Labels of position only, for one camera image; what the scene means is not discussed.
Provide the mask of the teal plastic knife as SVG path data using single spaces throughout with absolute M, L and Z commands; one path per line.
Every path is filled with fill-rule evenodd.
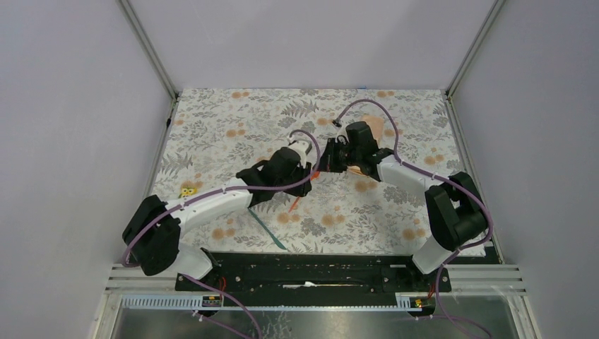
M 281 250 L 287 251 L 286 246 L 269 230 L 264 221 L 252 210 L 248 209 L 248 213 L 253 219 L 263 228 L 266 234 L 272 239 L 273 243 Z

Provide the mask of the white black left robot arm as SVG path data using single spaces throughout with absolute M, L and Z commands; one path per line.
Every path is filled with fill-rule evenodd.
M 125 267 L 139 267 L 147 276 L 165 271 L 191 276 L 202 290 L 219 281 L 216 262 L 206 250 L 181 242 L 183 236 L 222 215 L 271 200 L 276 193 L 305 196 L 311 189 L 312 164 L 308 141 L 293 141 L 220 188 L 171 201 L 157 195 L 143 199 L 122 233 Z

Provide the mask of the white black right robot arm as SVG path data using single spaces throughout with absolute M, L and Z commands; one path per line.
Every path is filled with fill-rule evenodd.
M 350 167 L 378 182 L 397 186 L 425 204 L 432 235 L 411 256 L 405 272 L 406 284 L 412 290 L 429 286 L 432 272 L 490 227 L 488 212 L 469 174 L 459 172 L 444 178 L 399 160 L 392 149 L 379 147 L 364 121 L 351 123 L 345 133 L 329 138 L 320 158 L 321 172 L 341 173 Z

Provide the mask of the orange plastic fork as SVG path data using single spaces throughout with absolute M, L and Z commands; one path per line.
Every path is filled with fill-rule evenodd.
M 297 204 L 299 203 L 300 199 L 305 197 L 312 189 L 312 181 L 314 181 L 315 179 L 317 179 L 320 175 L 320 171 L 315 172 L 311 177 L 310 180 L 304 184 L 304 186 L 302 187 L 302 192 L 299 196 L 296 197 L 296 199 L 293 201 L 292 205 L 290 206 L 288 212 L 291 213 L 293 210 L 295 210 L 297 208 Z

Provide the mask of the orange cloth napkin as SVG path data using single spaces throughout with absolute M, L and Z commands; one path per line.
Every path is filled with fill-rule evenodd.
M 385 120 L 382 117 L 365 114 L 362 116 L 361 121 L 364 121 L 369 126 L 376 144 L 380 145 L 380 141 L 384 132 Z M 358 166 L 351 166 L 348 169 L 351 173 L 364 177 L 364 174 L 361 172 Z

